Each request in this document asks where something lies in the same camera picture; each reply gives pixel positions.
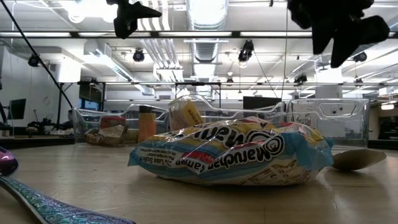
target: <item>computer monitor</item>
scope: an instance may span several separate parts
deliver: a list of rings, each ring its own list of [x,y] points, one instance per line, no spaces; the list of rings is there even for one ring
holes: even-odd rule
[[[7,119],[24,119],[25,105],[26,99],[11,100]]]
[[[243,97],[243,109],[252,110],[258,108],[264,108],[268,106],[275,106],[282,100],[280,98],[271,97],[259,97],[259,96],[244,96]]]

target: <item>clear plastic bin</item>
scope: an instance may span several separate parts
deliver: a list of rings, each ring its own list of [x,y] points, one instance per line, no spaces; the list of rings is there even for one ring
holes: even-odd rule
[[[286,119],[317,129],[333,149],[363,149],[369,137],[368,99],[300,99],[287,105]]]
[[[284,103],[256,110],[234,110],[215,108],[204,97],[189,95],[169,104],[170,118],[173,110],[181,110],[178,104],[187,100],[194,103],[204,123],[256,116],[272,122],[295,122],[315,128],[324,137],[334,140],[333,149],[363,149],[368,146],[368,99],[299,99],[291,100],[286,111]]]
[[[193,124],[190,121],[187,121],[189,119],[187,117],[187,111],[192,110],[190,105],[184,104],[188,101],[191,101],[195,105],[203,123],[243,119],[250,116],[275,122],[283,122],[284,120],[283,115],[285,105],[283,102],[278,103],[275,106],[259,108],[256,110],[239,110],[216,108],[211,105],[206,98],[200,95],[187,95],[181,96],[169,104],[170,127],[172,129],[187,128],[190,126],[189,124]]]
[[[169,119],[168,119],[167,110],[151,105],[131,104],[122,113],[105,113],[100,111],[81,110],[75,108],[73,110],[73,129],[75,132],[76,142],[87,142],[86,133],[90,130],[101,129],[101,124],[103,124],[103,121],[106,118],[108,119],[114,118],[116,121],[117,118],[122,118],[124,126],[123,136],[130,135],[130,138],[133,138],[131,135],[132,134],[138,135],[139,131],[138,128],[139,128],[140,106],[148,106],[152,108],[152,112],[155,113],[157,134],[168,131]],[[122,145],[136,144],[136,143],[137,142],[133,141],[133,139],[127,139],[126,141],[121,141]]]

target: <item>desk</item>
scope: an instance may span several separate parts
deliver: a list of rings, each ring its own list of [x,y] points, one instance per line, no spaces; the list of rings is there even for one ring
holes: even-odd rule
[[[57,200],[137,223],[395,223],[398,152],[361,172],[324,169],[310,184],[202,187],[127,167],[128,148],[87,145],[13,151],[14,178]],[[31,223],[0,190],[1,223]]]

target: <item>wooden spoon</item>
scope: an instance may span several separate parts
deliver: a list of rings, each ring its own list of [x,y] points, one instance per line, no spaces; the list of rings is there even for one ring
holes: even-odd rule
[[[384,152],[375,150],[349,150],[333,155],[335,163],[332,167],[343,171],[360,170],[373,166],[383,161],[386,157]]]

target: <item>television screen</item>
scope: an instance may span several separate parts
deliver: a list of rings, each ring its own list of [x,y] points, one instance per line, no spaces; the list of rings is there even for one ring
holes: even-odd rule
[[[24,119],[26,99],[11,100],[7,119]]]

